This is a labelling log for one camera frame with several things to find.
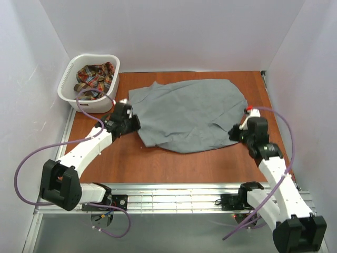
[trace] black bracket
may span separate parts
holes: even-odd
[[[273,231],[274,244],[279,253],[319,251],[326,231],[322,216],[291,219],[276,224]]]
[[[221,210],[222,211],[237,211],[245,210],[243,204],[239,199],[239,194],[237,193],[226,193],[221,194]]]
[[[268,121],[263,117],[251,117],[247,120],[247,130],[240,130],[236,124],[228,132],[230,140],[239,141],[247,145],[249,155],[257,164],[261,159],[270,157],[283,158],[282,151],[275,143],[269,143]]]
[[[104,203],[97,203],[99,205],[106,205],[106,206],[113,206],[113,207],[119,207],[123,210],[127,210],[127,198],[128,195],[111,195],[109,194],[105,200]],[[101,212],[104,208],[101,207],[93,207],[89,205],[82,205],[82,211],[85,212]]]
[[[102,117],[104,128],[108,133],[111,133],[112,141],[141,128],[138,116],[132,115],[130,118],[130,112],[132,112],[131,105],[117,102],[114,111]],[[101,124],[98,122],[95,127],[101,127]]]
[[[239,200],[240,203],[242,203],[246,208],[250,207],[250,205],[247,202],[247,192],[256,190],[256,189],[261,189],[263,190],[263,186],[259,182],[248,182],[248,183],[243,183],[240,185],[239,188]]]
[[[82,196],[75,167],[48,160],[43,165],[39,196],[67,211],[73,210]]]

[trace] plaid cloth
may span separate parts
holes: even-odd
[[[77,73],[78,84],[74,86],[74,91],[80,92],[89,88],[96,88],[107,93],[114,77],[114,67],[110,62],[102,65],[86,65]],[[80,100],[95,100],[103,97],[102,93],[87,91],[83,93]]]

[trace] metal frame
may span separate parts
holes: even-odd
[[[70,136],[74,122],[75,110],[71,108],[67,120],[62,142],[67,141]],[[66,146],[58,149],[56,159],[65,154]],[[128,195],[129,213],[232,213],[222,211],[220,206],[215,205],[215,200],[223,193],[237,193],[240,183],[175,183],[175,184],[106,184],[113,189],[114,194]],[[267,183],[262,183],[266,192],[270,192]],[[315,212],[315,206],[308,191],[300,191],[301,197],[306,204]],[[35,209],[32,225],[29,229],[23,253],[32,253],[43,219],[43,214],[72,213],[87,214],[81,210],[81,205],[72,211],[65,211],[57,206],[45,206]],[[325,241],[319,253],[328,253]]]

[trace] gray shirt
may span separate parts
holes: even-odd
[[[247,101],[229,80],[191,80],[129,91],[146,147],[179,153],[235,144],[228,131],[239,123]]]

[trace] cable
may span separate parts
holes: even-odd
[[[293,137],[293,132],[292,132],[292,130],[290,128],[290,125],[289,125],[288,121],[282,115],[280,115],[278,112],[276,112],[274,109],[271,109],[271,108],[268,108],[268,107],[264,107],[264,106],[256,106],[256,107],[253,107],[253,108],[254,109],[258,109],[258,110],[265,110],[265,111],[273,112],[277,116],[279,116],[283,120],[283,122],[286,124],[286,126],[289,129],[289,134],[290,134],[290,139],[291,139],[291,146],[292,146],[291,160],[290,160],[290,163],[289,163],[288,167],[286,167],[284,175],[281,177],[281,179],[275,185],[275,187],[271,190],[271,192],[268,194],[268,196],[255,208],[255,210],[253,212],[251,212],[242,222],[240,222],[240,224],[237,225],[236,228],[233,231],[231,231],[224,238],[222,238],[222,240],[226,240],[231,235],[235,234],[241,227],[245,226],[246,222],[248,222],[263,207],[263,205],[267,203],[267,201],[274,195],[274,193],[276,192],[276,190],[278,189],[278,187],[280,187],[280,185],[282,184],[282,182],[285,179],[286,175],[291,170],[291,166],[293,165],[293,162],[294,162],[294,157],[295,157],[294,137]]]
[[[89,206],[92,206],[92,207],[106,207],[106,208],[111,208],[113,210],[117,210],[117,211],[122,211],[123,213],[125,213],[127,219],[128,219],[128,226],[127,226],[127,229],[125,230],[125,232],[121,235],[114,235],[113,233],[110,233],[109,231],[105,230],[105,229],[102,229],[98,226],[93,226],[93,228],[96,228],[98,231],[100,232],[103,232],[105,234],[107,234],[108,236],[111,236],[113,238],[122,238],[123,236],[125,236],[130,228],[131,228],[131,217],[130,215],[127,213],[127,211],[125,211],[124,209],[122,208],[119,208],[119,207],[113,207],[113,206],[106,206],[106,205],[99,205],[99,204],[95,204],[95,203],[88,203]]]
[[[257,221],[260,220],[261,218],[262,218],[261,216],[258,216],[257,218],[255,218],[255,219],[249,221],[248,223],[246,223],[246,224],[240,226],[239,229],[245,228],[245,227],[247,227],[248,225],[257,222]],[[237,225],[232,225],[232,224],[220,223],[220,222],[216,222],[216,221],[212,221],[212,220],[210,220],[210,222],[211,222],[211,223],[214,223],[214,224],[221,225],[221,226],[228,226],[228,227],[236,227],[236,226],[237,226]]]
[[[107,212],[107,213],[104,213],[104,214],[102,214],[102,215],[97,215],[98,216],[98,219],[96,219],[95,221],[99,221],[100,219],[103,219],[103,218],[105,218],[106,216],[108,216],[110,213],[112,213],[112,212],[114,212],[114,210],[112,209],[111,211],[109,211],[109,212]]]
[[[265,225],[267,225],[267,223],[264,221],[262,224],[256,225],[256,226],[252,227],[251,229],[262,228],[262,227],[264,227]]]
[[[96,91],[96,92],[98,92],[98,93],[104,94],[108,99],[111,100],[111,102],[112,102],[113,105],[115,105],[116,102],[115,102],[111,97],[109,97],[108,95],[106,95],[103,91],[100,91],[100,90],[98,90],[98,89],[87,89],[87,90],[82,90],[82,91],[80,91],[79,94],[77,95],[77,97],[76,97],[76,104],[77,104],[78,108],[80,109],[80,111],[81,111],[84,115],[86,115],[87,117],[89,117],[90,119],[96,120],[96,121],[98,121],[98,122],[101,124],[101,129],[100,129],[100,131],[99,131],[97,134],[93,135],[93,137],[97,137],[97,136],[100,135],[100,134],[103,132],[103,130],[104,130],[104,123],[103,123],[103,121],[101,121],[100,119],[98,119],[98,118],[96,118],[96,117],[94,117],[94,116],[91,116],[90,114],[88,114],[87,112],[85,112],[85,111],[83,110],[83,108],[81,107],[79,101],[78,101],[78,97],[79,97],[82,93],[85,93],[85,92],[87,92],[87,91]],[[25,198],[21,195],[21,193],[20,193],[20,191],[19,191],[19,189],[18,189],[18,186],[17,186],[17,178],[18,178],[18,174],[19,174],[19,172],[20,172],[21,167],[23,166],[23,164],[24,164],[24,163],[25,163],[31,156],[35,155],[36,153],[38,153],[38,152],[40,152],[40,151],[42,151],[42,150],[50,149],[50,148],[53,148],[53,147],[59,147],[59,146],[62,146],[62,145],[68,145],[68,144],[74,144],[74,143],[80,143],[80,142],[84,142],[84,141],[89,141],[89,140],[91,140],[91,139],[92,139],[92,138],[89,137],[89,138],[80,139],[80,140],[75,140],[75,141],[67,141],[67,142],[62,142],[62,143],[55,143],[55,144],[51,144],[51,145],[47,145],[47,146],[38,148],[38,149],[34,150],[33,152],[31,152],[30,154],[28,154],[28,155],[27,155],[27,156],[26,156],[26,157],[19,163],[19,165],[17,166],[17,168],[16,168],[16,170],[15,170],[15,174],[14,174],[14,189],[15,189],[16,195],[17,195],[23,202],[25,202],[26,204],[29,204],[29,205],[33,205],[33,206],[50,206],[50,205],[53,205],[52,203],[49,203],[49,202],[39,202],[39,203],[31,202],[31,201],[25,199]]]
[[[221,199],[217,199],[217,200],[214,202],[214,204],[215,204],[216,206],[221,205]]]
[[[107,210],[107,209],[108,209],[108,208],[105,208],[105,209],[99,208],[100,211],[105,211],[105,210]]]

